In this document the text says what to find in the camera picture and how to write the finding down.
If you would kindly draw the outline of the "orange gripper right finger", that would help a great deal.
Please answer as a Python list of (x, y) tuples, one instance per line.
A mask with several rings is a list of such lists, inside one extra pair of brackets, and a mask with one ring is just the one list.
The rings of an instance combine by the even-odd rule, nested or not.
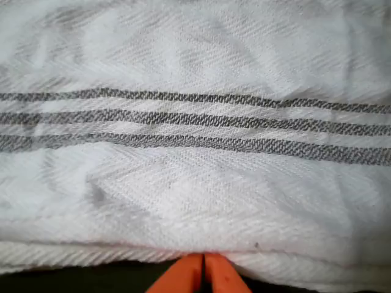
[(219, 254), (205, 254), (205, 273), (215, 293), (251, 293), (230, 261)]

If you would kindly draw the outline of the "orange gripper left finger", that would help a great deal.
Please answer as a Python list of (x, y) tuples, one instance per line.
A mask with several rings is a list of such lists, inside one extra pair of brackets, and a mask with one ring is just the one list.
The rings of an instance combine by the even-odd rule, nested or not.
[(146, 293), (193, 293), (201, 289), (203, 255), (193, 254), (172, 264)]

